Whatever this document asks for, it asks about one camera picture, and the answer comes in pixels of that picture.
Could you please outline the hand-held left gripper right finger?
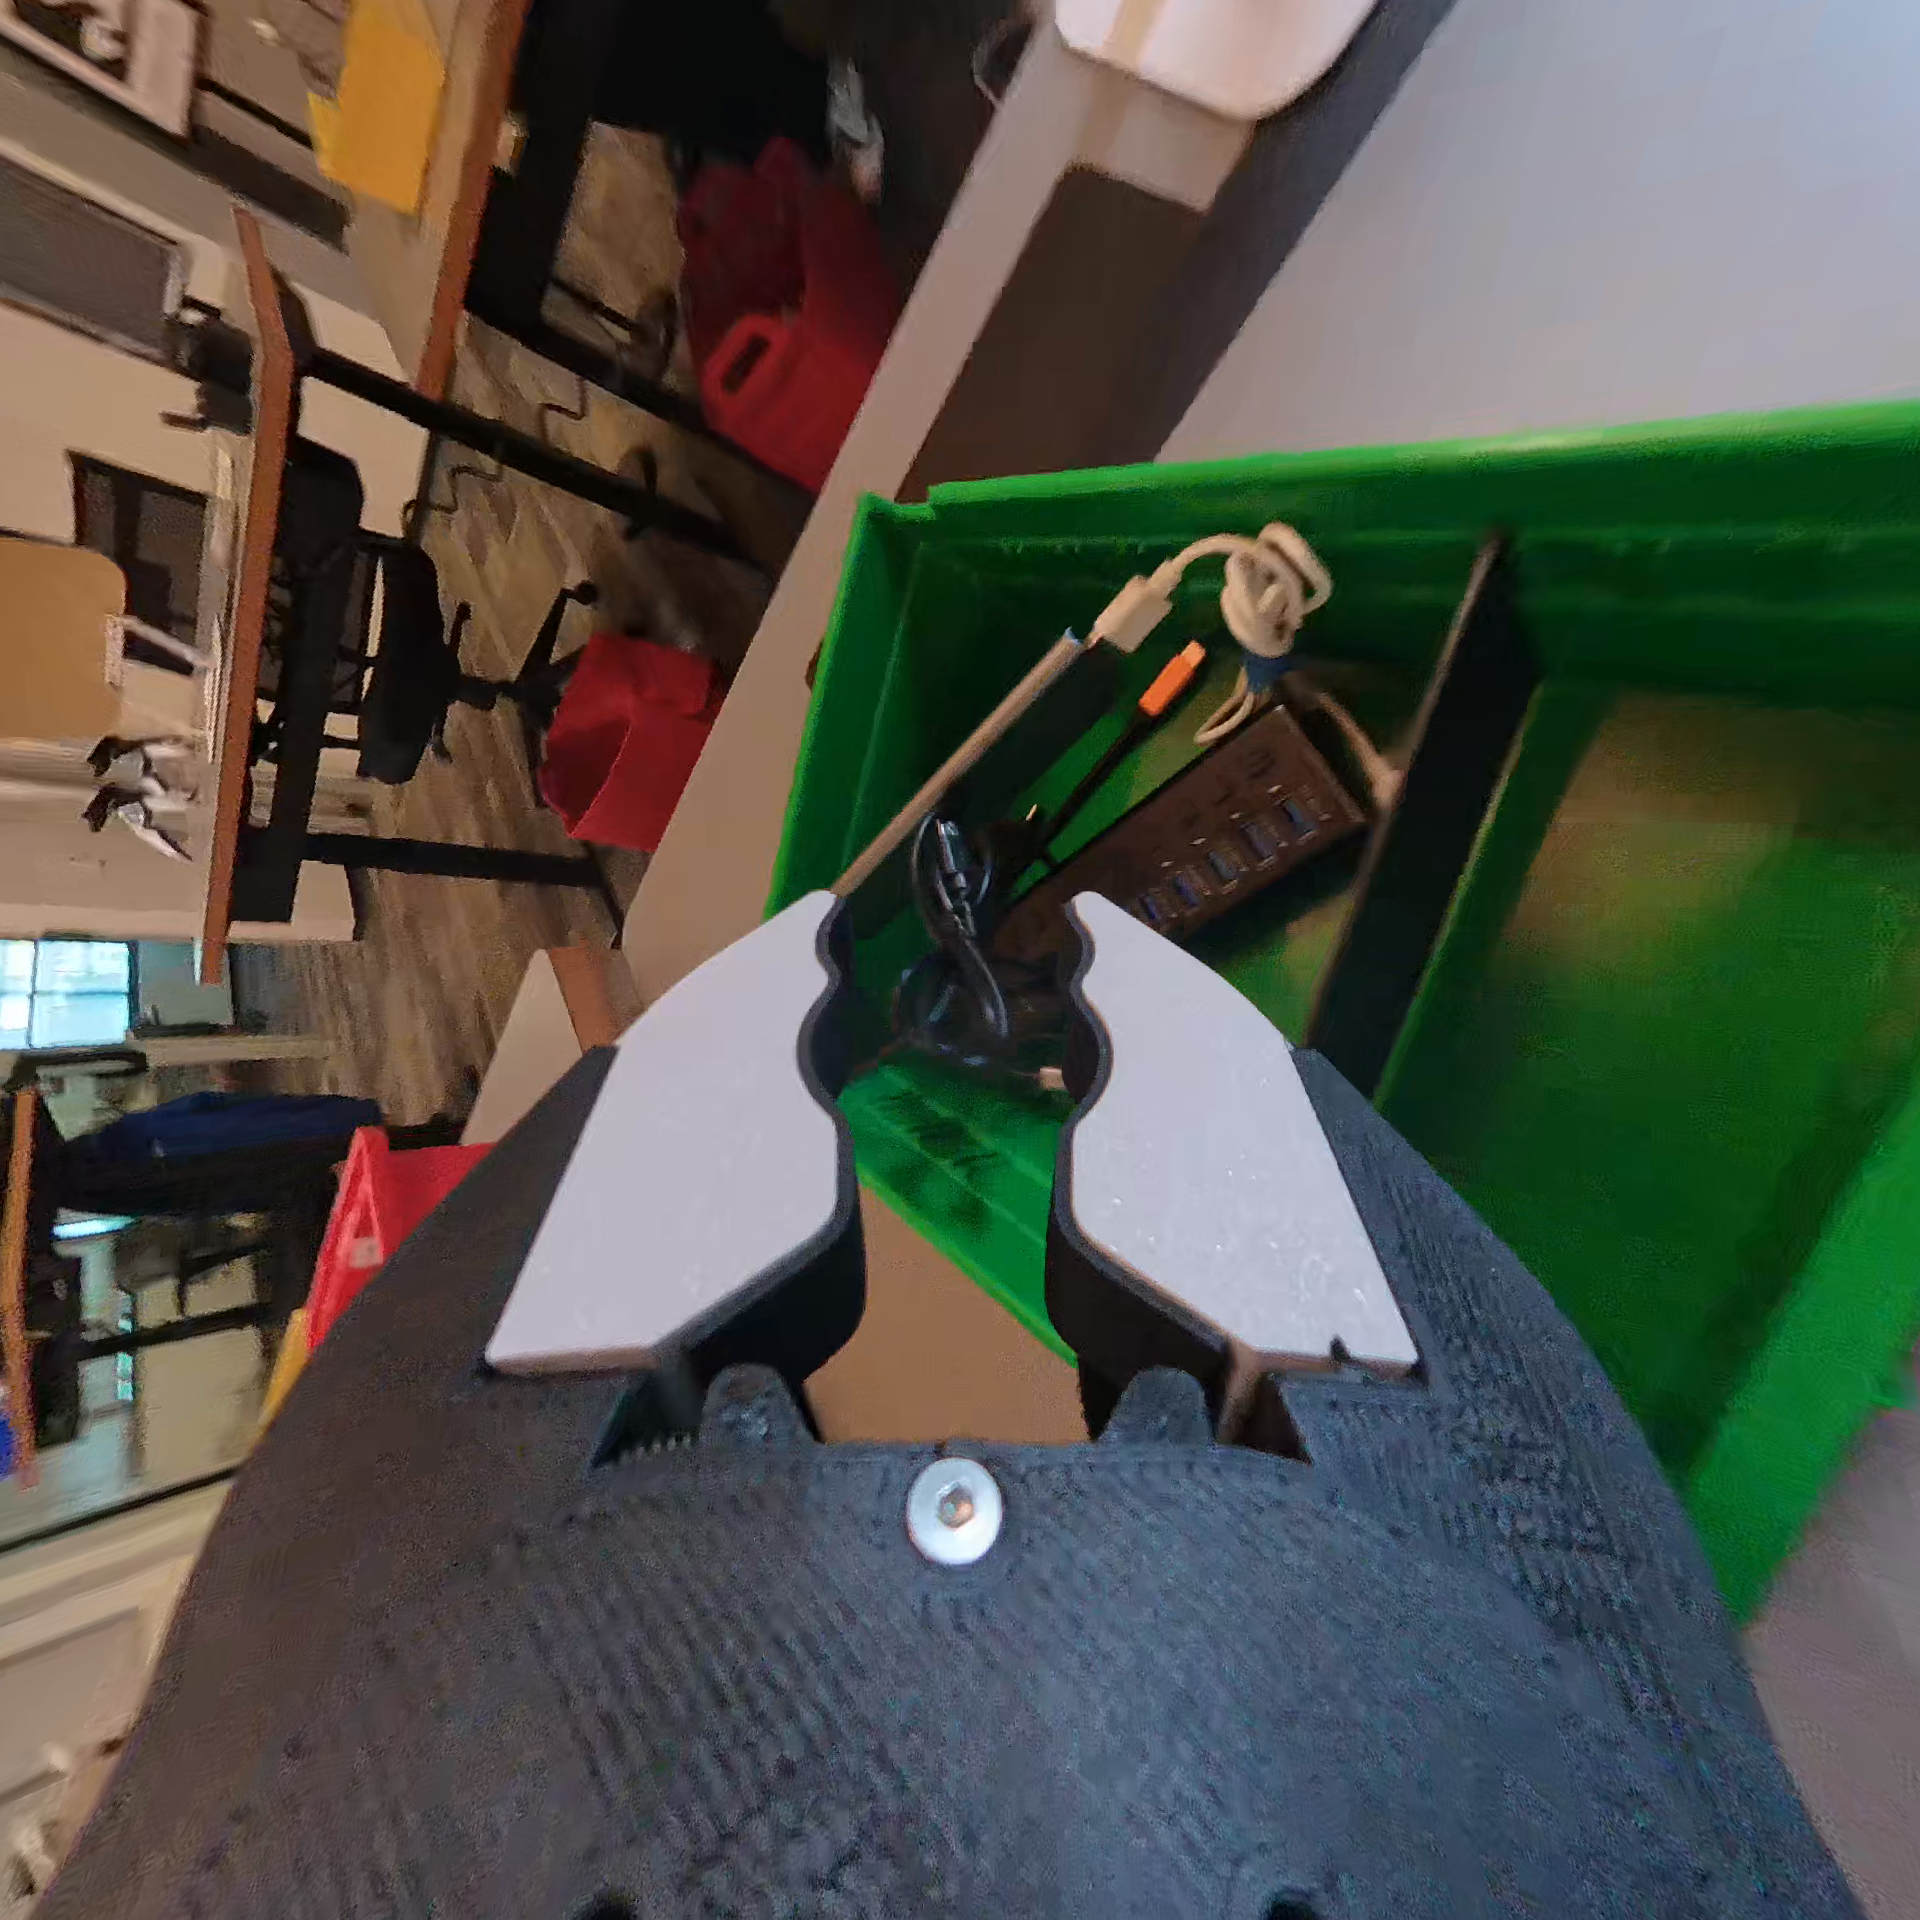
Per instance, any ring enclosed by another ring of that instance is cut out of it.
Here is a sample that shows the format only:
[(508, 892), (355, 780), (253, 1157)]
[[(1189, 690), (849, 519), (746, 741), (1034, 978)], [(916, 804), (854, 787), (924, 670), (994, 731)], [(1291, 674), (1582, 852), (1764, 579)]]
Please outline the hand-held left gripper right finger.
[(1415, 1338), (1294, 1044), (1108, 898), (1075, 897), (1068, 923), (1051, 1326), (1105, 1375), (1334, 1363), (1409, 1375)]

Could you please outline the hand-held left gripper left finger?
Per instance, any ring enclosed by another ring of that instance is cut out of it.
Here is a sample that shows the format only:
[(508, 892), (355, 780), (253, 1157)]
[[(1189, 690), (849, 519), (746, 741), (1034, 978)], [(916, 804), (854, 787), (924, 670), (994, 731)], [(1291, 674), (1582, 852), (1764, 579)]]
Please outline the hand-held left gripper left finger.
[(813, 892), (612, 1047), (486, 1341), (503, 1375), (813, 1375), (867, 1307), (846, 902)]

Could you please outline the long black usb hub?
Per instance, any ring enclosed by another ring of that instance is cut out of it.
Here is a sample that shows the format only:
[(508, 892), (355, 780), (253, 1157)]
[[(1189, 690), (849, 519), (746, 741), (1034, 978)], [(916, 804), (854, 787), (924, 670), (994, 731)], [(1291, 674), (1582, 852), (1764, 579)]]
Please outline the long black usb hub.
[(1102, 897), (1175, 945), (1365, 837), (1369, 807), (1285, 706), (1202, 753), (1012, 901), (989, 956), (1068, 948), (1068, 905)]

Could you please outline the green plastic bin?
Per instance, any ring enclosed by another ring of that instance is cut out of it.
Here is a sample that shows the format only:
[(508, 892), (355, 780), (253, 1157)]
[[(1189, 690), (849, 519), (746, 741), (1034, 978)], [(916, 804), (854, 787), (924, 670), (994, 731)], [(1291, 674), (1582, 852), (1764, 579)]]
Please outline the green plastic bin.
[(1302, 1042), (1363, 1098), (1382, 1091), (1541, 681), (1514, 540), (1494, 532), (1474, 553), (1307, 1014)]
[(1332, 574), (1310, 673), (1476, 725), (1356, 1074), (1598, 1354), (1761, 1614), (1916, 1349), (1918, 414), (1877, 399), (863, 498), (769, 913), (1199, 538)]

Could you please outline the slim grey usb hub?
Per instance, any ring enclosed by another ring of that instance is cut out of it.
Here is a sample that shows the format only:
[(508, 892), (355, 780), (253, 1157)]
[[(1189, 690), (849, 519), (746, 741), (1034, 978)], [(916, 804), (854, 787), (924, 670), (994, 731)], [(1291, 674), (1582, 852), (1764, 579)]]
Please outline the slim grey usb hub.
[(1090, 639), (1068, 631), (1044, 655), (1026, 670), (994, 708), (957, 743), (957, 748), (922, 781), (900, 810), (876, 833), (850, 863), (833, 883), (833, 898), (850, 901), (878, 869), (900, 849), (939, 801), (971, 773), (999, 741), (1012, 731), (1020, 717), (1041, 701), (1066, 674), (1090, 652)]

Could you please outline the black cable orange plugs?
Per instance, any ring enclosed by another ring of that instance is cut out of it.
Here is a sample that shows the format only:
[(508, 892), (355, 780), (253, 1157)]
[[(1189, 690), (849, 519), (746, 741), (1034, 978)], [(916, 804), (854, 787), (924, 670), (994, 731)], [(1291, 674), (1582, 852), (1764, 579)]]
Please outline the black cable orange plugs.
[(1098, 797), (1098, 794), (1118, 775), (1118, 770), (1140, 753), (1140, 748), (1157, 734), (1173, 714), (1189, 699), (1194, 686), (1199, 681), (1210, 662), (1210, 649), (1199, 639), (1191, 639), (1175, 653), (1164, 670), (1135, 697), (1126, 711), (1123, 729), (1108, 748), (1090, 764), (1068, 797), (1044, 819), (1034, 815), (1031, 850), (1034, 858), (1054, 866), (1054, 843), (1073, 827), (1076, 815)]

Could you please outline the red ribbed crate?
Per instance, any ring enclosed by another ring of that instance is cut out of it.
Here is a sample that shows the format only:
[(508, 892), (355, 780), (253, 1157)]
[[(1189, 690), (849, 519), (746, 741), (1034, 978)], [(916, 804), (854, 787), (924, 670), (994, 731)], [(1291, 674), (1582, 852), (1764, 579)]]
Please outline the red ribbed crate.
[(414, 1229), (489, 1151), (492, 1142), (396, 1147), (378, 1127), (351, 1134), (303, 1300), (310, 1354)]

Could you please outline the green plastic bin, black divider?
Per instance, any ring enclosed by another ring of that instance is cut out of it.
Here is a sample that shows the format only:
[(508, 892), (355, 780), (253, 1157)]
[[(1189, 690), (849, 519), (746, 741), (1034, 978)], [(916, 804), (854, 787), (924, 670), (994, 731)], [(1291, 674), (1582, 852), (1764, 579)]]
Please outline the green plastic bin, black divider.
[(1382, 1091), (1541, 681), (1514, 540), (1494, 532), (1474, 553), (1307, 1014), (1302, 1042), (1363, 1098)]

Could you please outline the dark blue jacket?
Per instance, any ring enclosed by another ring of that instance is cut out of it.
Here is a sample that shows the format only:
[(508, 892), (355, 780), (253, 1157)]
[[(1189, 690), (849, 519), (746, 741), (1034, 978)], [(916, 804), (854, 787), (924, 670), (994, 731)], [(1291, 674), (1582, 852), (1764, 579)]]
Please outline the dark blue jacket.
[(181, 1094), (63, 1141), (54, 1197), (101, 1215), (273, 1212), (379, 1124), (379, 1106), (351, 1094)]

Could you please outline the black office chair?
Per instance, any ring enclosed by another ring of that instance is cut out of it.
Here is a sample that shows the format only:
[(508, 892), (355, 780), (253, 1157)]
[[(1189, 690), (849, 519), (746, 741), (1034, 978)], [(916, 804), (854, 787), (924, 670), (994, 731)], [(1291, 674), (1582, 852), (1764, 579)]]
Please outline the black office chair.
[(598, 588), (593, 581), (567, 582), (518, 673), (484, 679), (463, 670), (462, 649), (473, 609), (462, 601), (444, 614), (441, 577), (420, 546), (358, 534), (357, 558), (372, 564), (379, 599), (355, 708), (358, 778), (410, 783), (425, 757), (451, 758), (446, 727), (455, 706), (489, 714), (505, 703), (517, 714), (522, 758), (531, 787), (537, 787), (545, 741), (574, 673), (574, 659), (559, 659), (565, 614), (572, 609), (596, 609)]

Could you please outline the window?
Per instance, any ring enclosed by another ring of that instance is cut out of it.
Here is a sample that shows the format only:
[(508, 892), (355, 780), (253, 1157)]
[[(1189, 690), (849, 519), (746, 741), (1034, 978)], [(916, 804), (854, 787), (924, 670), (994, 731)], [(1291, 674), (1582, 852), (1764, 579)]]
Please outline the window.
[(2, 940), (2, 1052), (118, 1047), (134, 988), (130, 945)]

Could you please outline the silver metal tools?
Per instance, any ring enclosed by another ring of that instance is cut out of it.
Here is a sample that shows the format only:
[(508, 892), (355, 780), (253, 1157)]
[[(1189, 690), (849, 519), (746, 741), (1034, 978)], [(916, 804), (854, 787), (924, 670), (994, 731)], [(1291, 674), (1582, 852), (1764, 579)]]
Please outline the silver metal tools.
[(86, 753), (91, 794), (81, 820), (101, 835), (118, 825), (171, 862), (196, 859), (185, 830), (202, 802), (202, 748), (191, 737), (101, 737)]

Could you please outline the wooden desk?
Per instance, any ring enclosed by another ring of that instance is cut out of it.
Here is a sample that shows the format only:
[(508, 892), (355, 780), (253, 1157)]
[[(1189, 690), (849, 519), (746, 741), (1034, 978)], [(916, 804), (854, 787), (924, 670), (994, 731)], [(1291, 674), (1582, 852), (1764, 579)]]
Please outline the wooden desk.
[(446, 42), (446, 87), (419, 219), (425, 303), (414, 388), (444, 399), (463, 334), (477, 254), (531, 3), (462, 3)]
[(284, 470), (316, 341), (307, 307), (274, 267), (253, 210), (230, 206), (236, 326), (250, 346), (246, 429), (215, 433), (196, 637), (209, 652), (198, 739), (198, 982), (215, 986), (234, 933), (242, 830), (250, 827), (255, 674), (267, 626)]

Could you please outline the black monitor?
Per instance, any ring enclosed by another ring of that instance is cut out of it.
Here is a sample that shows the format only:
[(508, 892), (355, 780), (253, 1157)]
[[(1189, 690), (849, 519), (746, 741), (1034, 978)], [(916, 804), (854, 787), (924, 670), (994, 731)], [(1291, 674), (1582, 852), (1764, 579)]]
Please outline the black monitor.
[(68, 451), (75, 543), (125, 577), (129, 611), (189, 639), (198, 617), (209, 498), (189, 486)]

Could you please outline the yellow folder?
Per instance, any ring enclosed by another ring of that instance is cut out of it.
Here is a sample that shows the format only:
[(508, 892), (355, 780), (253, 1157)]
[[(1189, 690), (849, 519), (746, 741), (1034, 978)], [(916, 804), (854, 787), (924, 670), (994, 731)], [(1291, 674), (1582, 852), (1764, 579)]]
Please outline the yellow folder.
[(447, 76), (434, 14), (425, 3), (317, 4), (317, 11), (319, 50), (302, 62), (319, 174), (357, 201), (414, 217)]

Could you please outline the white board stand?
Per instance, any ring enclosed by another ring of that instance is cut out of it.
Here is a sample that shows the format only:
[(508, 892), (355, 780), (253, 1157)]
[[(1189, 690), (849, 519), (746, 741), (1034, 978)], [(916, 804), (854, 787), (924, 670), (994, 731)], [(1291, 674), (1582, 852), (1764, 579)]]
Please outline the white board stand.
[(1377, 3), (1055, 3), (1079, 57), (1218, 116), (1255, 123), (1302, 99)]

